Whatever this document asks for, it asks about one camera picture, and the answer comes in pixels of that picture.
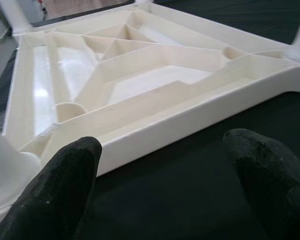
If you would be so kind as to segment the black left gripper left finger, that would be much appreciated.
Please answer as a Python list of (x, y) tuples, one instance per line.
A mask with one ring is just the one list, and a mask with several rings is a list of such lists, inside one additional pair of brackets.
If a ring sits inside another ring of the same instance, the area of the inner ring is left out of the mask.
[(92, 136), (58, 150), (0, 222), (0, 240), (76, 240), (101, 154)]

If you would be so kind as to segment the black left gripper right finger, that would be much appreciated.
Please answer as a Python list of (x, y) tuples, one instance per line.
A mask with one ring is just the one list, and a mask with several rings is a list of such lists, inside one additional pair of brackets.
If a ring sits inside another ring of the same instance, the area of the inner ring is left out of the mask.
[(223, 136), (244, 195), (270, 240), (300, 240), (300, 159), (280, 141), (236, 128)]

